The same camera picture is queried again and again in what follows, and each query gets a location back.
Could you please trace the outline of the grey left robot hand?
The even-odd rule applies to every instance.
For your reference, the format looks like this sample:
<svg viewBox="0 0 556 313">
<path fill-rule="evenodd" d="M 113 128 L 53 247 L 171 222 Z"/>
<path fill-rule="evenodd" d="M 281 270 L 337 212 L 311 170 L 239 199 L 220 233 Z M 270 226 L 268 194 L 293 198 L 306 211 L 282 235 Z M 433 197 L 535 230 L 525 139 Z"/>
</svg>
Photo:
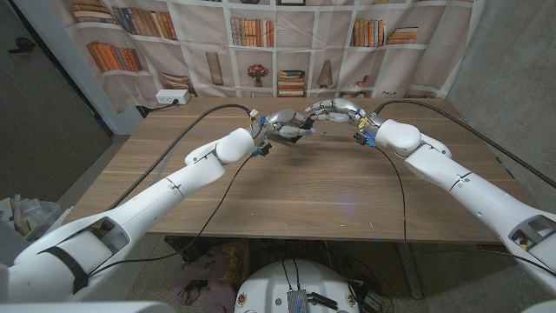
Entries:
<svg viewBox="0 0 556 313">
<path fill-rule="evenodd" d="M 286 142 L 296 143 L 301 138 L 314 134 L 313 122 L 293 109 L 280 110 L 254 122 L 252 138 L 255 145 L 261 145 L 270 137 L 280 137 Z"/>
</svg>

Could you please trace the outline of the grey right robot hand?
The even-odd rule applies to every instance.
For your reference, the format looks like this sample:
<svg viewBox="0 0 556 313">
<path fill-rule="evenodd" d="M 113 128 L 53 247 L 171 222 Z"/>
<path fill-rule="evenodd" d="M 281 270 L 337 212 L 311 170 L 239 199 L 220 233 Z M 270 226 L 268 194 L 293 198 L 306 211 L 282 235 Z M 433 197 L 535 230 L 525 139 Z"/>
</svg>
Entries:
<svg viewBox="0 0 556 313">
<path fill-rule="evenodd" d="M 346 98 L 322 100 L 305 109 L 314 121 L 328 120 L 333 123 L 348 123 L 367 132 L 377 131 L 384 120 L 375 114 L 368 114 L 356 103 Z"/>
</svg>

